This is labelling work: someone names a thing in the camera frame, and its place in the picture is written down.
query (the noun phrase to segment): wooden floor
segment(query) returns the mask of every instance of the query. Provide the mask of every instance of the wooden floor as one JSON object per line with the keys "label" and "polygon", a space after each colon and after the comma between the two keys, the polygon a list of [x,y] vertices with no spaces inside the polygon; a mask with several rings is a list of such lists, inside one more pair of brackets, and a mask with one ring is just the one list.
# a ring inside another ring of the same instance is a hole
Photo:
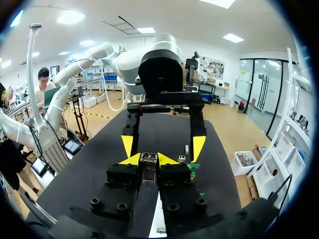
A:
{"label": "wooden floor", "polygon": [[[111,106],[114,109],[119,109],[122,102],[119,99],[122,97],[121,92],[108,91]],[[97,104],[93,108],[84,109],[86,113],[98,114],[113,118],[119,112],[114,112],[110,109],[107,101]],[[238,114],[237,109],[225,105],[205,105],[203,109],[204,119],[210,120],[213,124],[231,162],[236,151],[253,150],[255,144],[259,146],[267,146],[270,141],[265,134],[244,114]],[[88,134],[94,137],[111,119],[100,116],[85,114],[83,117],[84,124],[87,124]],[[73,115],[73,111],[67,109],[64,117],[68,122],[68,127],[72,130],[78,130],[78,126]],[[246,176],[235,177],[237,189],[242,207],[245,207],[251,202],[250,192],[247,186]],[[22,215],[26,218],[28,209],[19,200],[19,206]]]}

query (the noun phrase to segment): white ceiling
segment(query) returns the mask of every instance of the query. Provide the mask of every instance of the white ceiling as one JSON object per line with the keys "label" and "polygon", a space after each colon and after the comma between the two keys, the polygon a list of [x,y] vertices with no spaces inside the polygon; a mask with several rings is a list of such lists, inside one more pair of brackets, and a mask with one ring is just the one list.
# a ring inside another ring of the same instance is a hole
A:
{"label": "white ceiling", "polygon": [[[58,24],[56,20],[65,10],[75,10],[86,17],[75,25]],[[33,0],[25,8],[20,24],[8,32],[0,57],[3,61],[12,60],[12,65],[0,69],[0,75],[26,60],[31,23],[43,23],[34,51],[40,52],[35,61],[46,61],[65,57],[58,56],[62,51],[84,50],[79,45],[83,40],[101,43],[141,36],[126,35],[103,23],[122,23],[118,16],[135,28],[153,27],[157,33],[170,33],[240,53],[287,47],[295,51],[290,30],[267,0],[236,0],[229,9],[199,0]],[[235,44],[223,39],[228,33],[245,41]]]}

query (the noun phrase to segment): black mat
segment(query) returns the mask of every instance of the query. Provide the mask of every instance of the black mat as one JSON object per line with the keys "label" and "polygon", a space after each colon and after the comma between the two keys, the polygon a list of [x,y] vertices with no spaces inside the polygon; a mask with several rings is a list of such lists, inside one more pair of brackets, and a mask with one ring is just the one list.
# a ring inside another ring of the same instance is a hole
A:
{"label": "black mat", "polygon": [[[37,200],[47,212],[57,218],[69,214],[71,206],[88,208],[106,179],[106,168],[115,161],[126,159],[121,140],[126,111],[111,120],[50,183]],[[146,114],[141,117],[139,152],[161,152],[178,159],[185,155],[190,144],[189,118],[165,114]],[[212,124],[205,121],[207,139],[196,163],[194,183],[205,193],[208,214],[221,213],[224,217],[237,212],[240,200],[227,155]],[[130,235],[148,237],[158,191],[154,184],[141,187],[135,207],[134,225]],[[32,213],[27,222],[36,221]]]}

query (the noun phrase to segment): person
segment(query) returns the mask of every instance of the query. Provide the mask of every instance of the person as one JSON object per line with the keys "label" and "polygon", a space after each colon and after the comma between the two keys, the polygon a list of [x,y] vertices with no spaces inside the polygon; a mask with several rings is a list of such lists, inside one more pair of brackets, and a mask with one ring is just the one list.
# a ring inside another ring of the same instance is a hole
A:
{"label": "person", "polygon": [[[0,96],[0,108],[4,108],[9,105],[9,101],[13,98],[13,92],[7,94],[5,87],[0,83]],[[24,169],[26,167],[26,162],[21,151],[18,150],[12,140],[6,139],[4,142],[0,143],[0,154],[0,172],[9,185],[20,194],[22,192],[19,180],[20,177],[33,192],[38,193],[39,190],[31,182]]]}
{"label": "person", "polygon": [[35,97],[38,106],[44,106],[44,92],[55,88],[55,84],[49,81],[49,70],[46,67],[41,68],[38,73],[38,87],[35,88]]}

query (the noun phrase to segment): laptop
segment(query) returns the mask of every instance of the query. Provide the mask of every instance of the laptop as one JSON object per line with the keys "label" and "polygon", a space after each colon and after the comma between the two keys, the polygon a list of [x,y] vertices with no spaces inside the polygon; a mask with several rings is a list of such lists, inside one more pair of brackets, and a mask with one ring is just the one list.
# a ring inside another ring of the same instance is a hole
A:
{"label": "laptop", "polygon": [[51,90],[48,90],[48,91],[45,91],[44,92],[44,107],[47,108],[49,107],[50,103],[51,103],[51,100],[54,96],[54,94],[60,90],[61,87],[56,87],[56,88],[53,88]]}

